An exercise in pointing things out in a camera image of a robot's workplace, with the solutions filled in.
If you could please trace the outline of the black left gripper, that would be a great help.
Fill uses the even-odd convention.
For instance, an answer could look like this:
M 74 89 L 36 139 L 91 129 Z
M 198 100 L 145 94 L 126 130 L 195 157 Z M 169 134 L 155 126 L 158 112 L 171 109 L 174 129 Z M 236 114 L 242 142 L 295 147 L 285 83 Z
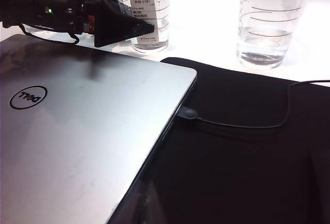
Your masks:
M 33 28 L 82 34 L 87 19 L 84 5 L 90 0 L 31 0 Z M 155 25 L 121 12 L 118 0 L 96 0 L 94 46 L 154 32 Z

